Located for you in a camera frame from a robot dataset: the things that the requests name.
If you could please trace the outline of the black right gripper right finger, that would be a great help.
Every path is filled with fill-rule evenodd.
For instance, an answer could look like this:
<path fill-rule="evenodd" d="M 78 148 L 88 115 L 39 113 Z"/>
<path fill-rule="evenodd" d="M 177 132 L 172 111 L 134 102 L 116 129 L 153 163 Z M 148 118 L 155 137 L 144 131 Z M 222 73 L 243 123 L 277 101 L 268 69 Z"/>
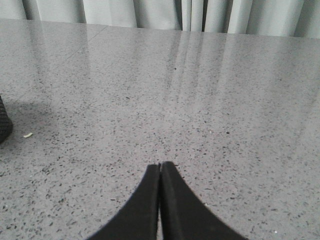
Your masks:
<path fill-rule="evenodd" d="M 243 240 L 197 198 L 173 162 L 161 165 L 160 213 L 165 240 Z"/>

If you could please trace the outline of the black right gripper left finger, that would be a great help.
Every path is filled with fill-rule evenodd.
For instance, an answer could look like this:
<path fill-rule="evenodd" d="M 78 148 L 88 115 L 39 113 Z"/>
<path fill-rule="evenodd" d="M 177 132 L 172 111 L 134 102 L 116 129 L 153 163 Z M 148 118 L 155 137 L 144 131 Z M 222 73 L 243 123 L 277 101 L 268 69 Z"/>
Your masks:
<path fill-rule="evenodd" d="M 155 240 L 158 230 L 160 166 L 148 165 L 125 205 L 90 240 Z"/>

